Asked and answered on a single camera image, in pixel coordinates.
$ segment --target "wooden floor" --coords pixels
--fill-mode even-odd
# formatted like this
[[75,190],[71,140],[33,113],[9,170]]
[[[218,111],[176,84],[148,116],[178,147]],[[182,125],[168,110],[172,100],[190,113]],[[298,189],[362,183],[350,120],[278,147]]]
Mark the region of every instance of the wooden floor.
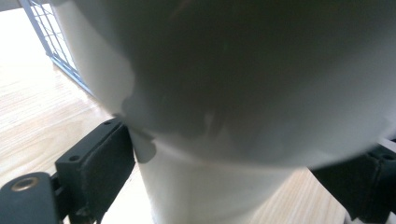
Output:
[[[111,116],[45,56],[23,11],[0,13],[0,186],[53,163]],[[249,222],[341,224],[345,209],[306,170],[296,171]],[[134,170],[103,223],[151,223]]]

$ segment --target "wooden table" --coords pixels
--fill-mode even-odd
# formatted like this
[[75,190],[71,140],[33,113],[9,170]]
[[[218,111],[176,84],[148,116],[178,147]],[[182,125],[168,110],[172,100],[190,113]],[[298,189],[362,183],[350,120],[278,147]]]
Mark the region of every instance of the wooden table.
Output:
[[[21,9],[0,13],[0,186],[53,163],[111,116],[45,56]],[[307,171],[297,170],[255,223],[341,224],[345,209]],[[134,169],[103,223],[150,223],[149,202]]]

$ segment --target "wood grain surface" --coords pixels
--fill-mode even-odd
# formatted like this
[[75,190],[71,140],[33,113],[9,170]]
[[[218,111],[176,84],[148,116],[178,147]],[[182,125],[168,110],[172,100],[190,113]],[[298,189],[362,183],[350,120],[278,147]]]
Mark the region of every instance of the wood grain surface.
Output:
[[[45,56],[21,9],[0,13],[0,186],[27,173],[53,174],[53,163],[110,119],[95,100]],[[256,212],[255,223],[344,222],[345,209],[307,169],[297,170]],[[138,169],[103,223],[152,223]]]

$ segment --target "black plastic part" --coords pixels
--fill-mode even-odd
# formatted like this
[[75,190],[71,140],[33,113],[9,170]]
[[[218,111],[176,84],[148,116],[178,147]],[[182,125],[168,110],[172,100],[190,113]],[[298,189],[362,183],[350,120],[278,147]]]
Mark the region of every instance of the black plastic part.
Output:
[[23,175],[1,188],[0,223],[59,224],[60,221],[48,174]]
[[56,162],[59,183],[70,192],[72,223],[99,222],[134,168],[128,130],[118,119],[99,125]]
[[352,219],[385,223],[395,211],[396,154],[385,147],[311,172]]

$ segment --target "metal grid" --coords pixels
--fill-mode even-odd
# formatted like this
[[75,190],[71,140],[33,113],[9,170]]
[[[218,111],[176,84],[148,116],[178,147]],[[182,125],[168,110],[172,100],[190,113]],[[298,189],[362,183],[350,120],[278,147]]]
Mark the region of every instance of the metal grid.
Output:
[[20,0],[20,3],[35,28],[47,55],[80,87],[91,93],[78,74],[50,4],[43,3],[41,0]]

